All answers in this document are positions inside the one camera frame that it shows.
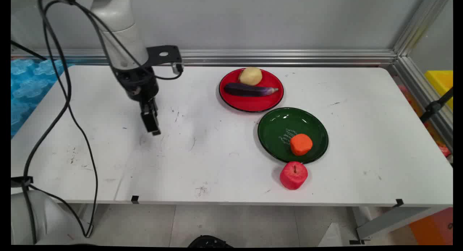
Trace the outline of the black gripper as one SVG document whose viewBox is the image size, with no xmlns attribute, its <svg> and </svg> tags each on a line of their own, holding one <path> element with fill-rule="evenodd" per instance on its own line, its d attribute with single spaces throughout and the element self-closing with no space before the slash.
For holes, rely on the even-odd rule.
<svg viewBox="0 0 463 251">
<path fill-rule="evenodd" d="M 153 136 L 160 135 L 158 107 L 155 100 L 159 86 L 152 66 L 141 66 L 129 70 L 111 67 L 117 82 L 127 96 L 140 103 L 141 119 L 147 132 Z"/>
</svg>

